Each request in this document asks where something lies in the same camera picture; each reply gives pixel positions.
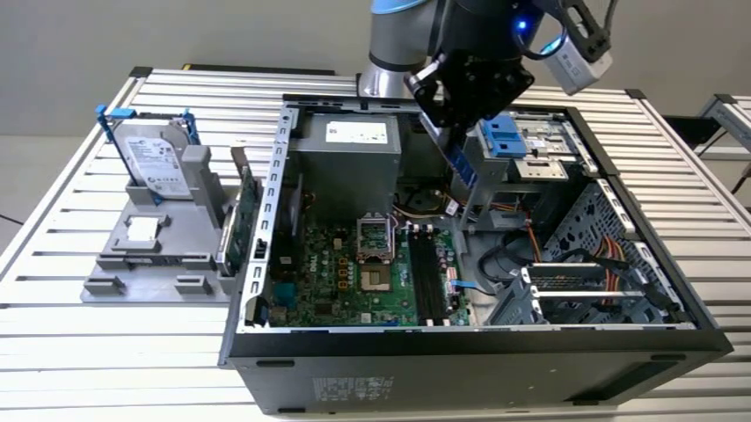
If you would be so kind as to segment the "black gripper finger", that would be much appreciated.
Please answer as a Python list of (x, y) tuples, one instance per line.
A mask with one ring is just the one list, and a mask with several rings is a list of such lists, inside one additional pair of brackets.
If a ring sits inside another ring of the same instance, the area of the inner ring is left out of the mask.
[(494, 117), (533, 82), (517, 54), (468, 54), (462, 63), (461, 143), (478, 120)]
[(464, 144), (485, 115), (482, 76), (482, 58), (473, 51), (440, 51), (404, 80), (428, 121), (446, 131), (446, 144)]

